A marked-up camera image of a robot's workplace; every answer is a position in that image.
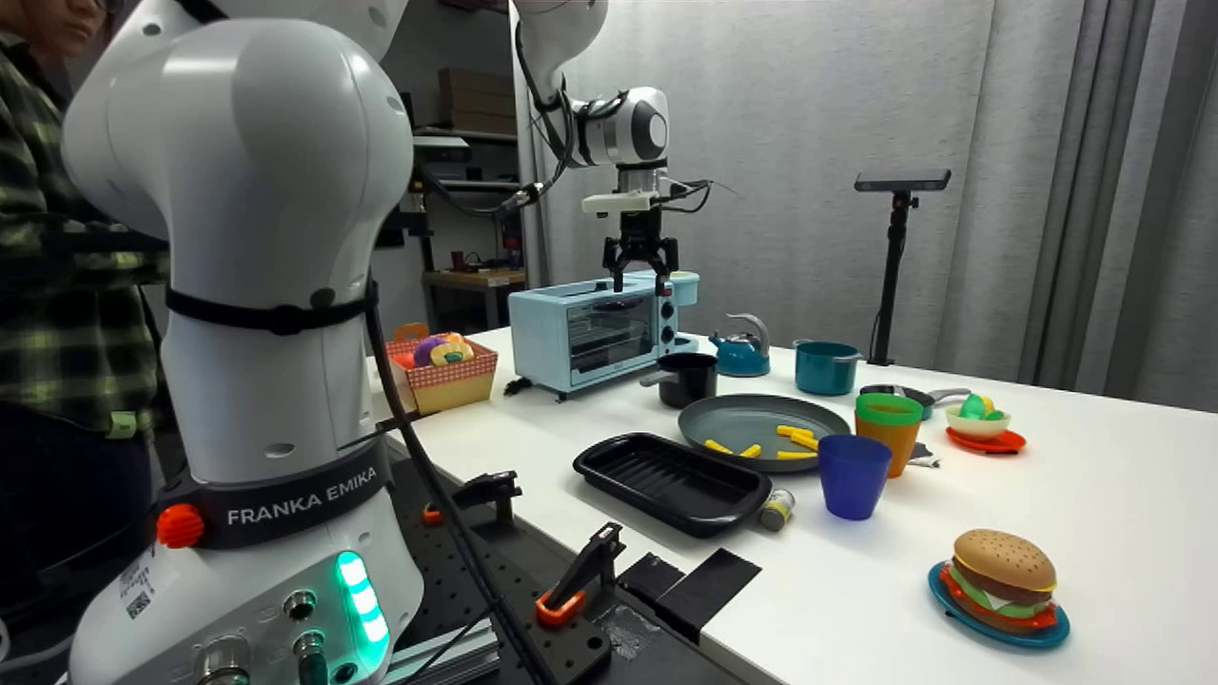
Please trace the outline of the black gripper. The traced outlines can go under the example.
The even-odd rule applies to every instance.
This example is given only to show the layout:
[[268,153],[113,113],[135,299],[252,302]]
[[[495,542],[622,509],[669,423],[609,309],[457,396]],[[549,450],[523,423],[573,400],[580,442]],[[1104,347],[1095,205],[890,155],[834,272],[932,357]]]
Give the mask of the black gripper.
[[669,272],[677,266],[677,244],[661,233],[661,215],[625,215],[616,233],[604,242],[602,266],[609,272],[612,294],[625,294],[625,266],[648,264],[654,272],[654,305],[661,330],[675,329]]

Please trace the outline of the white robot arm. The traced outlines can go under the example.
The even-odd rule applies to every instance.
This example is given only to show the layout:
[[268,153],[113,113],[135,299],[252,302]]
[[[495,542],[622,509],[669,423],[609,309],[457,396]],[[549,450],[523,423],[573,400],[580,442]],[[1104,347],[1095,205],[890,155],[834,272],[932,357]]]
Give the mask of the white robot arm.
[[72,685],[368,685],[420,616],[365,423],[372,244],[413,183],[380,56],[409,0],[140,0],[65,117],[72,183],[169,248],[188,485]]

